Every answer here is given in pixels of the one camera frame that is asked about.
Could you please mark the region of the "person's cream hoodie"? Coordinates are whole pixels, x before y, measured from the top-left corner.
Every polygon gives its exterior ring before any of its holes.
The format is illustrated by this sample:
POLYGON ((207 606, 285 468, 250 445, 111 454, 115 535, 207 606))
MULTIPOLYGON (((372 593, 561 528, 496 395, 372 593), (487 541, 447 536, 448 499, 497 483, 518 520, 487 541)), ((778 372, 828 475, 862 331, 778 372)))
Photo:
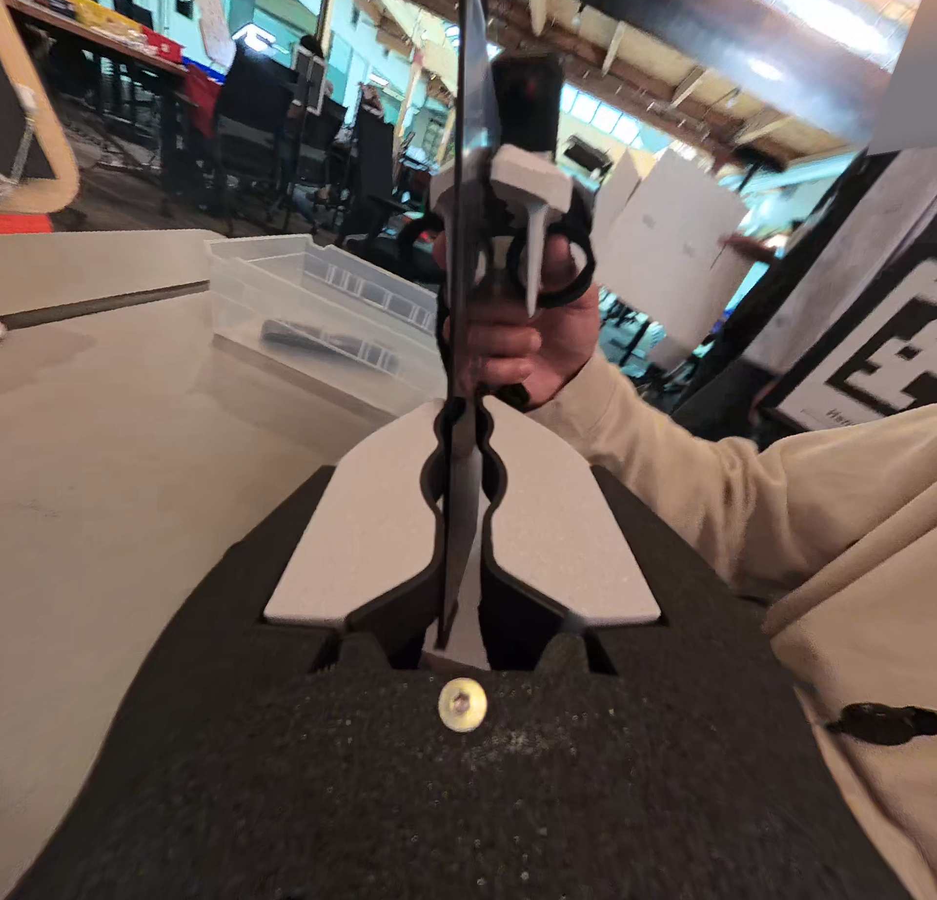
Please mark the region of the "person's cream hoodie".
POLYGON ((788 475, 760 525, 799 585, 767 633, 794 674, 821 753, 850 810, 914 898, 935 898, 936 744, 864 742, 833 730, 848 706, 935 712, 935 484, 788 475))

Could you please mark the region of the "grey desk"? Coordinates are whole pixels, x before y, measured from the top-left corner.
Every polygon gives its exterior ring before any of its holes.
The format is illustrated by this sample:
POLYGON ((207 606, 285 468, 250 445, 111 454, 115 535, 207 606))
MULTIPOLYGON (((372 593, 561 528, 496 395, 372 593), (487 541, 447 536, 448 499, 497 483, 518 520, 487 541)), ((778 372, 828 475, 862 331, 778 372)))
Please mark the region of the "grey desk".
POLYGON ((217 250, 286 279, 305 238, 2 237, 1 868, 8 894, 160 632, 225 551, 393 415, 215 336, 217 250))

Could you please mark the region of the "person's right forearm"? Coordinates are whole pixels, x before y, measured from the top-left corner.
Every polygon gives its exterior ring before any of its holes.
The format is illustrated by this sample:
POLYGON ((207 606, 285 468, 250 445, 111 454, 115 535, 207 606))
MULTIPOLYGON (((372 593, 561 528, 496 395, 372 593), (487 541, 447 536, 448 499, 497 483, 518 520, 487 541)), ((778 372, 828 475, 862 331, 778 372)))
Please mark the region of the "person's right forearm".
POLYGON ((781 439, 692 436, 600 354, 530 415, 611 472, 726 584, 776 594, 767 631, 850 589, 935 601, 936 410, 781 439))

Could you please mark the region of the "white partition board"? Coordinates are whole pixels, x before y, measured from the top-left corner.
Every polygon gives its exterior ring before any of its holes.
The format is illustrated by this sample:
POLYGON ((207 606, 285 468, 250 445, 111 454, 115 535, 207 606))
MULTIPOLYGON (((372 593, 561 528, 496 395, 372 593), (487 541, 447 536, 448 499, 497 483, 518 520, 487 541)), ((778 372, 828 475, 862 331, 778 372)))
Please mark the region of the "white partition board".
POLYGON ((750 269, 721 239, 748 213, 736 192, 671 149, 643 177, 624 155, 597 191, 594 279, 662 328, 653 364, 676 367, 720 320, 750 269))

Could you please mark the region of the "black white marker board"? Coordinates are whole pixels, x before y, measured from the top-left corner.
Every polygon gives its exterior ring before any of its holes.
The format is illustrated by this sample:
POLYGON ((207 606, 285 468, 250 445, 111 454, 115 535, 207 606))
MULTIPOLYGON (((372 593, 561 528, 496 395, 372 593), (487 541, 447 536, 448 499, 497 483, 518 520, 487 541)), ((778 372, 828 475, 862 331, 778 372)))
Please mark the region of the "black white marker board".
POLYGON ((758 449, 817 433, 934 473, 936 149, 865 163, 881 173, 743 356, 772 376, 758 449))

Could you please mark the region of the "black sheet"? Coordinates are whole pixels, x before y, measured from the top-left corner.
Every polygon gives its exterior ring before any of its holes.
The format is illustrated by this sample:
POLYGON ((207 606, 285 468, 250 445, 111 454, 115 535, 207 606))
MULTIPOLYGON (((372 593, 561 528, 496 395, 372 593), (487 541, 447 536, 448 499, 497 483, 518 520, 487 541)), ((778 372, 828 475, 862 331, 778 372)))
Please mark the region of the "black sheet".
POLYGON ((443 586, 435 648, 446 649, 458 596, 474 542, 480 497, 477 447, 479 391, 470 391, 465 358, 465 320, 476 289, 491 267, 488 173, 498 139, 498 108, 486 37, 486 0, 459 0, 457 91, 454 118, 456 187, 451 216, 442 217, 446 237, 447 395, 442 409, 444 451, 443 586))

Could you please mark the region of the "clear plastic organizer box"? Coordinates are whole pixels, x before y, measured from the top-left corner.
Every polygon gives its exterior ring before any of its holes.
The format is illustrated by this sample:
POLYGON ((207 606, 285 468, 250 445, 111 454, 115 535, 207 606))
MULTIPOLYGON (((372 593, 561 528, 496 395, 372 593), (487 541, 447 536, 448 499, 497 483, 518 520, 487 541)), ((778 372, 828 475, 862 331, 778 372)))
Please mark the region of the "clear plastic organizer box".
POLYGON ((204 248, 218 339, 365 412, 396 418, 446 396, 434 292, 309 236, 219 238, 204 248), (400 372, 390 376, 344 356, 267 344, 261 328, 271 319, 381 344, 398 355, 400 372))

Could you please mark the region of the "wood-framed black panel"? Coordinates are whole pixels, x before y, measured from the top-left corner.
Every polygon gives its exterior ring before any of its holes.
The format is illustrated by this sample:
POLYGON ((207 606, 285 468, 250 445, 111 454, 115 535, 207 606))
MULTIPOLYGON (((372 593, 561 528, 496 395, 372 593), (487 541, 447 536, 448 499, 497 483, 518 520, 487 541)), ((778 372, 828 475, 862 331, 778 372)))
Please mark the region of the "wood-framed black panel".
POLYGON ((48 215, 75 198, 80 172, 20 31, 1 3, 1 212, 48 215))

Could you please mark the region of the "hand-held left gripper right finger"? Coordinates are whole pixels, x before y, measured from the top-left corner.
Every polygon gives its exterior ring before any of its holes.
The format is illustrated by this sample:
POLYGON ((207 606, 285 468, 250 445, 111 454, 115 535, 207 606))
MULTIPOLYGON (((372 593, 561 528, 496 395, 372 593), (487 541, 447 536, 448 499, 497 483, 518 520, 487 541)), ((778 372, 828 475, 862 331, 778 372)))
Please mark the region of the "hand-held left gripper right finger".
POLYGON ((563 625, 650 625, 661 607, 589 462, 557 433, 484 397, 486 552, 493 574, 563 625))

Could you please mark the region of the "person's right hand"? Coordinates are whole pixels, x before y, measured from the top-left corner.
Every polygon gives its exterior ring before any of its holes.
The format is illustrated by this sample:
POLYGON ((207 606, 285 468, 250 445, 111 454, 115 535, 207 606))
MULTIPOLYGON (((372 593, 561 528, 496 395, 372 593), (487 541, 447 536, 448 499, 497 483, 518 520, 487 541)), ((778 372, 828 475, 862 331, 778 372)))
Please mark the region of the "person's right hand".
POLYGON ((523 412, 550 402, 597 348, 599 300, 599 286, 591 285, 566 306, 529 315, 522 299, 476 297, 464 316, 469 390, 497 395, 523 412))

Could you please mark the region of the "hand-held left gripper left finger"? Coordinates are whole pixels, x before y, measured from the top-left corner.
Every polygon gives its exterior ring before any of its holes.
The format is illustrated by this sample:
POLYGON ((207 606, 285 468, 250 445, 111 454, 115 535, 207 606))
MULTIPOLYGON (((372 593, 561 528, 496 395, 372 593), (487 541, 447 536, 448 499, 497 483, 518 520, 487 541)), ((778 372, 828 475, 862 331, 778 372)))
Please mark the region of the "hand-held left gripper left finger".
POLYGON ((431 400, 394 419, 337 463, 264 608, 267 622, 350 626, 353 613, 430 566, 439 509, 425 471, 442 406, 431 400))

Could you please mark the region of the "black long-handled tool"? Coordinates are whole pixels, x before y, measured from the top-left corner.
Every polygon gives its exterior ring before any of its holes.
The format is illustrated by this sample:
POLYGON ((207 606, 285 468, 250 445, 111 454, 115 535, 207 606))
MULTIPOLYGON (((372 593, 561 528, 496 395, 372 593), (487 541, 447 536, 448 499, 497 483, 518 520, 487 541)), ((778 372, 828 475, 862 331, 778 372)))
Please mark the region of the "black long-handled tool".
POLYGON ((344 356, 383 374, 397 376, 400 359, 391 349, 354 335, 336 333, 323 327, 265 320, 261 339, 267 344, 304 350, 317 355, 344 356))

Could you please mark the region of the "black office chair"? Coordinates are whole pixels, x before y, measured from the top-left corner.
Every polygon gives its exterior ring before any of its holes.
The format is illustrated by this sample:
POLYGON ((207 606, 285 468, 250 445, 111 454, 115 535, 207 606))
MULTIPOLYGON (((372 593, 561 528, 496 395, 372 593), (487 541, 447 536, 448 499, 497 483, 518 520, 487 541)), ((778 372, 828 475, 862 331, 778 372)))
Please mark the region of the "black office chair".
POLYGON ((354 126, 357 152, 353 159, 349 204, 344 211, 336 245, 360 254, 372 245, 394 217, 407 213, 394 193, 394 131, 376 113, 360 106, 354 126))
POLYGON ((238 215, 234 191, 257 192, 265 200, 264 223, 270 222, 286 179, 286 121, 296 80, 289 68, 244 41, 234 50, 214 107, 209 151, 228 237, 238 215))

